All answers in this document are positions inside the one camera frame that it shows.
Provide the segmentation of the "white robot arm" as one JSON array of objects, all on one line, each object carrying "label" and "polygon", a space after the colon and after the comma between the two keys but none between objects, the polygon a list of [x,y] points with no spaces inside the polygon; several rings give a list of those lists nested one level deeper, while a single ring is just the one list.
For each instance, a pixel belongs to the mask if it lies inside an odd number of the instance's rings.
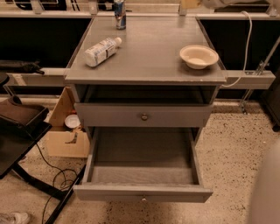
[{"label": "white robot arm", "polygon": [[[230,4],[253,3],[257,0],[180,0],[181,9],[199,7],[224,8]],[[247,224],[280,223],[280,139],[266,151],[257,173],[250,199]]]}]

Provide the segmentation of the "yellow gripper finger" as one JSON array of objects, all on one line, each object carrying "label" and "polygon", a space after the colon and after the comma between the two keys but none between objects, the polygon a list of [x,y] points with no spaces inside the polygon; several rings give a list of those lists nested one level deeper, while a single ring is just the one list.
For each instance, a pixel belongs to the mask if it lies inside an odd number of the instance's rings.
[{"label": "yellow gripper finger", "polygon": [[183,9],[194,9],[200,6],[201,0],[181,0]]}]

